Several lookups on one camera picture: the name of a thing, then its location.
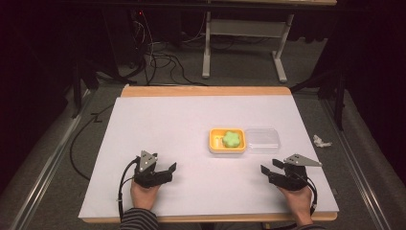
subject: gray carpet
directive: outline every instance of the gray carpet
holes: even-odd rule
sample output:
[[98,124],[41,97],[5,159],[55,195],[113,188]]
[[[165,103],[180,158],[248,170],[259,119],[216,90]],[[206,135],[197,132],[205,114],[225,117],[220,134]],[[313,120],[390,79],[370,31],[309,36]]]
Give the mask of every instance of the gray carpet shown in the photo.
[[[281,85],[276,77],[275,67],[270,59],[270,47],[276,44],[271,39],[258,44],[253,38],[242,38],[240,42],[227,50],[213,50],[212,74],[208,80],[201,79],[201,63],[203,59],[202,46],[193,43],[182,46],[181,49],[156,44],[154,54],[160,52],[176,55],[185,70],[185,76],[190,81],[199,81],[208,85]],[[302,40],[287,42],[282,63],[288,77],[286,86],[295,85],[306,80],[314,68],[320,55],[324,42],[306,44]],[[215,44],[216,48],[226,47],[226,43]],[[186,82],[182,77],[182,69],[177,63],[170,75],[168,59],[161,58],[157,64],[160,68],[155,73],[152,83]],[[122,74],[131,71],[121,66]],[[152,76],[152,68],[148,66],[147,75]],[[146,82],[144,73],[132,78],[140,84]],[[101,80],[101,87],[92,93],[89,104],[82,111],[82,117],[68,145],[63,149],[63,158],[58,165],[56,173],[40,200],[27,229],[117,229],[118,224],[88,224],[78,218],[81,203],[86,193],[88,182],[80,177],[73,169],[69,159],[69,147],[73,137],[90,119],[91,113],[97,113],[114,103],[120,95],[122,85],[115,82]],[[330,148],[316,149],[316,153],[324,164],[324,171],[330,187],[340,208],[338,219],[322,222],[328,229],[386,229],[377,227],[376,219],[371,209],[366,205],[365,197],[360,193],[360,185],[352,171],[351,162],[347,152],[352,150],[354,158],[362,169],[362,174],[371,185],[371,191],[380,204],[386,220],[393,229],[405,226],[406,198],[405,188],[393,172],[391,166],[380,152],[362,119],[356,112],[349,95],[346,95],[344,109],[344,132],[337,131],[330,120],[327,104],[320,101],[315,95],[315,89],[306,89],[295,95],[295,100],[304,120],[309,138],[314,134],[323,140],[332,142]],[[72,114],[72,103],[56,121],[49,132],[37,144],[33,153],[26,160],[21,170],[16,174],[11,185],[2,194],[0,199],[0,228],[8,229],[26,197],[45,166],[47,159],[57,148],[58,140],[65,133],[69,115]],[[77,167],[87,176],[91,175],[94,163],[102,143],[111,109],[106,110],[99,120],[101,123],[91,123],[80,134],[73,147],[73,156]],[[343,143],[343,136],[348,142]],[[285,225],[285,223],[272,223],[272,226]]]

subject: human hand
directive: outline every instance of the human hand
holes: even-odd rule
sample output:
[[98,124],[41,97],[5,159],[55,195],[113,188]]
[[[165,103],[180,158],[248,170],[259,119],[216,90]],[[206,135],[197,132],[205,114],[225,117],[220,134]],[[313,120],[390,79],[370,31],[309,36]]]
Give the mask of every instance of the human hand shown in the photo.
[[298,226],[312,224],[310,216],[311,190],[307,186],[298,191],[288,191],[278,187],[286,198],[287,205],[292,212]]
[[151,188],[144,188],[137,184],[134,180],[131,180],[131,199],[132,205],[135,208],[151,210],[155,202],[156,195],[160,185]]

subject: yellow container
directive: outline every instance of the yellow container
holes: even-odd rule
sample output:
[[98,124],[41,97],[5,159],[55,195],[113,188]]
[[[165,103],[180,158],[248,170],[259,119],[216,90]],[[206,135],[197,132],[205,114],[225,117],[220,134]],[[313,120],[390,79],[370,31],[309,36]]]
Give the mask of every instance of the yellow container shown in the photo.
[[[227,148],[223,144],[223,137],[227,131],[232,131],[239,136],[239,146]],[[239,128],[213,128],[209,134],[209,149],[211,153],[244,153],[245,151],[244,131]]]

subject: green object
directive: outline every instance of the green object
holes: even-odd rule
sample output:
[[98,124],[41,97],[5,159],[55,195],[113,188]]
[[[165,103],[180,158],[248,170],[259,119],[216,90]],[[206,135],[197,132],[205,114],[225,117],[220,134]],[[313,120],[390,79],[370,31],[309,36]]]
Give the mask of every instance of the green object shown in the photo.
[[227,131],[223,137],[223,144],[226,148],[236,148],[239,146],[239,135],[233,131]]

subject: plastic lid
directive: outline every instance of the plastic lid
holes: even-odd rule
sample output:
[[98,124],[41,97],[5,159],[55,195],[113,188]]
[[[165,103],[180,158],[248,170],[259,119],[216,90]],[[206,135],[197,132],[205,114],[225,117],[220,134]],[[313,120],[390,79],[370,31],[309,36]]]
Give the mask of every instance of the plastic lid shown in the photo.
[[245,130],[246,151],[251,153],[278,153],[281,142],[278,132],[271,127]]

